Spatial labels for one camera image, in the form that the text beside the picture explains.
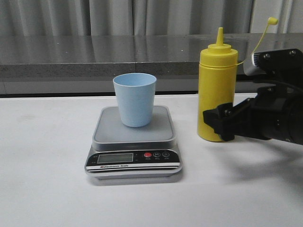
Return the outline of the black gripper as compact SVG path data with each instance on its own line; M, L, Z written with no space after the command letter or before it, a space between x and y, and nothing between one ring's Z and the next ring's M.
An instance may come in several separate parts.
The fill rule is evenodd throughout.
M303 73L291 71L270 76L255 76L260 87L255 98L244 101L242 122L236 135L270 140L276 139L295 144L303 142ZM224 125L231 115L232 103L218 105L203 111L204 123L221 141L234 140Z

